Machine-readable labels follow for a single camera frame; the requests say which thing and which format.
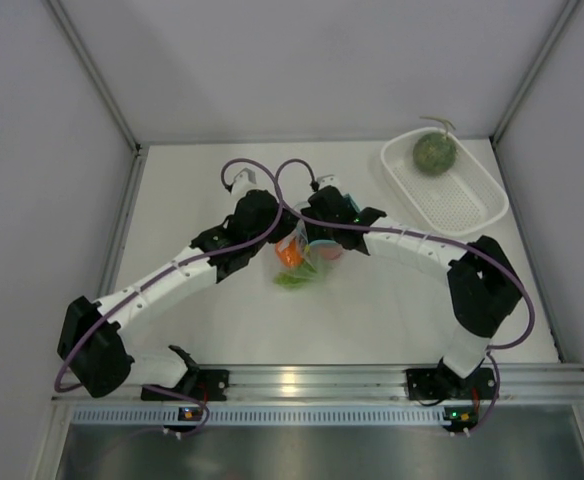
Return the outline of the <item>orange fake carrot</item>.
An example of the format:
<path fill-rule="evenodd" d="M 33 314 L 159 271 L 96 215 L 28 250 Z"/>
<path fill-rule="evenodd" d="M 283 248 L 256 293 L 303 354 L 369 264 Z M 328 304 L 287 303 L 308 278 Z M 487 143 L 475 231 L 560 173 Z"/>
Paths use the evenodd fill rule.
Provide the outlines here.
<path fill-rule="evenodd" d="M 275 253 L 281 264 L 286 268 L 297 268 L 304 261 L 295 237 L 278 242 L 275 245 Z"/>

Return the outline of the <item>clear zip top bag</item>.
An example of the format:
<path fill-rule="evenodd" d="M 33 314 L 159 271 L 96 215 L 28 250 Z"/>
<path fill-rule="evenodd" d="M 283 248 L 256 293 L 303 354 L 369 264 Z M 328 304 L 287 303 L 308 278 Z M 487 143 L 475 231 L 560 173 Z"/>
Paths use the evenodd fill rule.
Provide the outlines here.
<path fill-rule="evenodd" d="M 297 221 L 297 226 L 295 227 L 293 232 L 291 234 L 289 234 L 288 236 L 286 236 L 284 239 L 291 239 L 292 237 L 296 238 L 299 250 L 301 251 L 303 259 L 304 259 L 304 261 L 301 265 L 309 264 L 320 273 L 320 278 L 310 285 L 326 282 L 329 279 L 329 277 L 331 276 L 332 272 L 339 266 L 339 264 L 342 262 L 344 256 L 346 255 L 346 250 L 342 247 L 344 249 L 344 254 L 340 259 L 338 259 L 337 261 L 333 261 L 333 262 L 323 260 L 318 255 L 318 253 L 316 251 L 316 246 L 319 244 L 337 244 L 337 243 L 333 242 L 333 241 L 326 241 L 326 240 L 310 242 L 308 240 L 308 236 L 306 233 L 306 224 L 302 220 Z M 291 269 L 291 268 L 286 268 L 281 264 L 281 262 L 279 261 L 279 259 L 277 258 L 277 255 L 275 253 L 275 245 L 273 247 L 273 257 L 272 257 L 272 260 L 270 261 L 270 266 L 269 266 L 269 268 L 271 269 L 271 272 L 272 272 L 272 282 L 273 282 L 274 277 L 278 273 L 280 273 L 281 271 L 287 270 L 287 269 Z"/>

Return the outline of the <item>green fake melon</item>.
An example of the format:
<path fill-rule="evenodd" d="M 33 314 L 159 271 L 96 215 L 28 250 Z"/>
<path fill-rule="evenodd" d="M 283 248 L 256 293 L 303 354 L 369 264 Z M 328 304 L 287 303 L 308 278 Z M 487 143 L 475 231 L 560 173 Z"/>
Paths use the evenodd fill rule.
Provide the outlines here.
<path fill-rule="evenodd" d="M 438 176 L 450 170 L 456 162 L 458 149 L 452 139 L 451 131 L 456 127 L 447 119 L 433 116 L 421 116 L 443 126 L 443 132 L 431 132 L 420 137 L 412 150 L 415 167 L 423 174 Z"/>

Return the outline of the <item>red fake apple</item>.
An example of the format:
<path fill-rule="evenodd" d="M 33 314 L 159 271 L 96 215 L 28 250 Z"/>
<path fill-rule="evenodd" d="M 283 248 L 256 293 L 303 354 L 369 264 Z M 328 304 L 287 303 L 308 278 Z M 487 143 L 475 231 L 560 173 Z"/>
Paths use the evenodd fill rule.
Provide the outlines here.
<path fill-rule="evenodd" d="M 316 246 L 318 255 L 325 261 L 337 261 L 344 254 L 344 249 L 338 244 L 319 244 Z"/>

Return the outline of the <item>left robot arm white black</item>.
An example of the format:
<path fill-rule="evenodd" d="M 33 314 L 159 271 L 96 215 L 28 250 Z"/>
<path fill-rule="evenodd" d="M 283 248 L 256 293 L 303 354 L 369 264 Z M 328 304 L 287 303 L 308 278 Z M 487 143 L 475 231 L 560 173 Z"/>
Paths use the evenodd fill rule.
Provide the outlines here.
<path fill-rule="evenodd" d="M 93 398 L 126 384 L 153 384 L 176 399 L 191 397 L 198 376 L 186 352 L 171 346 L 141 353 L 139 339 L 167 310 L 246 267 L 265 244 L 280 241 L 295 226 L 271 193 L 248 191 L 220 225 L 201 232 L 155 272 L 95 301 L 84 296 L 72 301 L 57 347 L 62 368 Z"/>

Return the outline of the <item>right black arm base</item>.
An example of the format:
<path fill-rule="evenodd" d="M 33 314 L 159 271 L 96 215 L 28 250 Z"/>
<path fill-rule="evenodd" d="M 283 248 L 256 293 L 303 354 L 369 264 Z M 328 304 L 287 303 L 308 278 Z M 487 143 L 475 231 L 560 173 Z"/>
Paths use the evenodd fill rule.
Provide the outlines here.
<path fill-rule="evenodd" d="M 462 378 L 441 364 L 406 370 L 407 392 L 411 401 L 427 403 L 447 400 L 492 400 L 496 394 L 494 371 L 478 367 Z"/>

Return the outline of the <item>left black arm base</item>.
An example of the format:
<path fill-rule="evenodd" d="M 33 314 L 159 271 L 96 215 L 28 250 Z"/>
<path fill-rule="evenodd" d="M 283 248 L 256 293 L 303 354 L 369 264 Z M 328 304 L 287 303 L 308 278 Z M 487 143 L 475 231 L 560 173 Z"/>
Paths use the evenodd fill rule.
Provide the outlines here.
<path fill-rule="evenodd" d="M 203 368 L 188 371 L 175 387 L 144 386 L 143 401 L 176 401 L 185 397 L 207 403 L 227 400 L 225 390 L 229 386 L 230 372 L 225 369 Z"/>

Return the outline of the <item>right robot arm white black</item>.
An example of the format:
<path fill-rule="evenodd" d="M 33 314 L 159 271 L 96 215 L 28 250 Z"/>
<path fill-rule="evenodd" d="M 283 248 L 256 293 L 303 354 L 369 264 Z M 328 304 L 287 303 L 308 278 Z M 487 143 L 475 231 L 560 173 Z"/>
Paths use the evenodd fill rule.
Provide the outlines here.
<path fill-rule="evenodd" d="M 490 341 L 522 298 L 499 243 L 482 236 L 466 244 L 410 229 L 382 210 L 357 209 L 334 186 L 314 193 L 300 213 L 310 239 L 396 260 L 448 288 L 457 326 L 426 387 L 437 399 L 472 389 Z"/>

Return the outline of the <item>green fake grapes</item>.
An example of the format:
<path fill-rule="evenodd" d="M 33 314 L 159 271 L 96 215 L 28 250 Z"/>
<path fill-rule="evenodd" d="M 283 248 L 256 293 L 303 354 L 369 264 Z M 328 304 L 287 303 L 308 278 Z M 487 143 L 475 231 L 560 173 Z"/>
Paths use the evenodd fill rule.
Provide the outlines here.
<path fill-rule="evenodd" d="M 294 269 L 278 273 L 273 283 L 286 290 L 298 290 L 310 285 L 320 278 L 320 273 L 311 265 L 303 264 Z"/>

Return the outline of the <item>white perforated plastic basket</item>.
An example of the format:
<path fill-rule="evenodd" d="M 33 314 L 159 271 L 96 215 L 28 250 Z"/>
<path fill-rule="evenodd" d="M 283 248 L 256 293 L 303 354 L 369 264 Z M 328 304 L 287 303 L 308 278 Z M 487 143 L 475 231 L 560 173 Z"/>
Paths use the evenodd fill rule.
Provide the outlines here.
<path fill-rule="evenodd" d="M 447 237 L 477 233 L 499 221 L 509 210 L 502 186 L 452 133 L 456 160 L 445 172 L 428 175 L 413 160 L 422 137 L 444 134 L 441 127 L 423 127 L 387 141 L 380 150 L 383 175 L 392 191 L 428 229 Z"/>

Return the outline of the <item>aluminium mounting rail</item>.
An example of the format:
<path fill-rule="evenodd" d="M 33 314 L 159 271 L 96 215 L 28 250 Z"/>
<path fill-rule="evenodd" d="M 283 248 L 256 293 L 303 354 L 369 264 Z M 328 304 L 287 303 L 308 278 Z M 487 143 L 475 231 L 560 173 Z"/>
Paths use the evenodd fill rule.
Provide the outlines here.
<path fill-rule="evenodd" d="M 229 404 L 410 405 L 408 365 L 221 365 Z M 499 363 L 498 402 L 584 404 L 584 366 Z"/>

